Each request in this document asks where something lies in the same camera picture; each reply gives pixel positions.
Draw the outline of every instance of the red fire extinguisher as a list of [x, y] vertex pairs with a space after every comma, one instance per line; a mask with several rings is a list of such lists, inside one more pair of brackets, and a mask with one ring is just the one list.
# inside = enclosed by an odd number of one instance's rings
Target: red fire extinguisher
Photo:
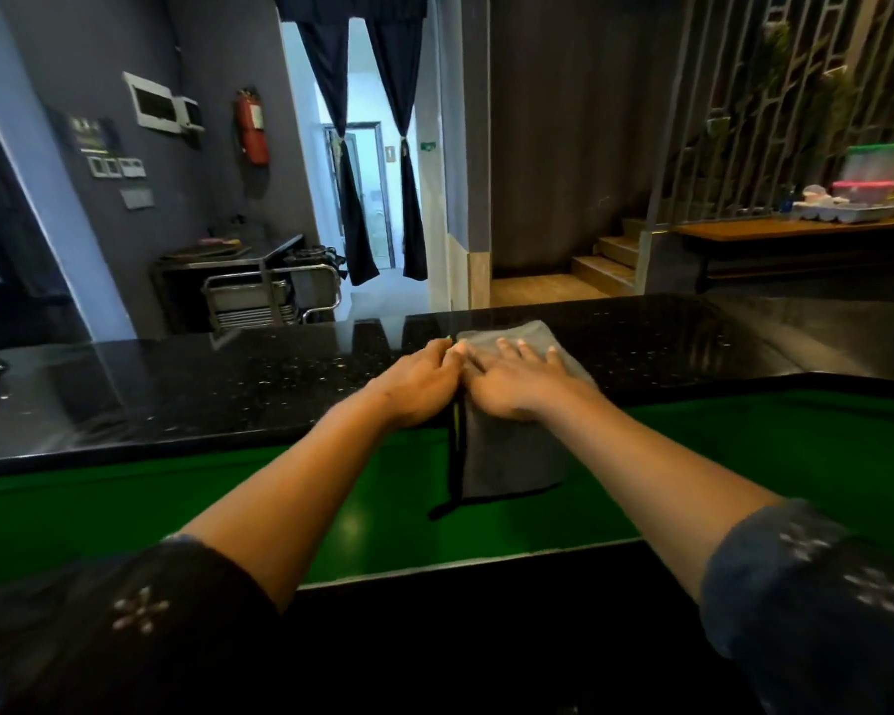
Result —
[[235, 98], [235, 119], [245, 156], [252, 165], [267, 166], [269, 153], [265, 142], [265, 118], [257, 92], [248, 87], [239, 90]]

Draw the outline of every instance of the hand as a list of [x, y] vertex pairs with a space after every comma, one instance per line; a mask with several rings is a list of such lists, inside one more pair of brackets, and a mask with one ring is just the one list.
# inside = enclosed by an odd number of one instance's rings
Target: hand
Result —
[[466, 358], [461, 375], [474, 403], [492, 417], [517, 421], [540, 418], [544, 404], [564, 393], [596, 394], [584, 381], [566, 372], [560, 353], [553, 347], [546, 359], [525, 341], [514, 347], [497, 339], [499, 355], [489, 354], [460, 341], [453, 347]]
[[451, 343], [449, 338], [434, 339], [364, 387], [363, 394], [377, 397], [376, 405], [393, 427], [417, 426], [450, 402], [463, 363], [463, 356], [450, 350]]

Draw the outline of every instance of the pink lid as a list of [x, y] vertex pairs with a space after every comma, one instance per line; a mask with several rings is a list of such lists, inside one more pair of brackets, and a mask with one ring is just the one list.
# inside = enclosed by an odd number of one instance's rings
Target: pink lid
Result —
[[832, 186], [834, 188], [894, 188], [894, 180], [839, 180]]

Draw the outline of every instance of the black sleeve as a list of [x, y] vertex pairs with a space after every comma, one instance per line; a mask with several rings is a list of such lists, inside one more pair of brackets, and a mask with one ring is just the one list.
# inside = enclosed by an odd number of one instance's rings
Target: black sleeve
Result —
[[270, 708], [281, 619], [195, 540], [0, 587], [0, 712]]
[[728, 534], [705, 574], [702, 618], [766, 712], [894, 713], [894, 556], [804, 501]]

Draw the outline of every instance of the black granite countertop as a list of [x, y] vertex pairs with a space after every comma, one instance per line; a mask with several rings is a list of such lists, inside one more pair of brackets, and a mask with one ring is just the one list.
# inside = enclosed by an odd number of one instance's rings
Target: black granite countertop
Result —
[[545, 321], [622, 405], [894, 384], [894, 304], [651, 295], [0, 352], [0, 475], [287, 444], [429, 339]]

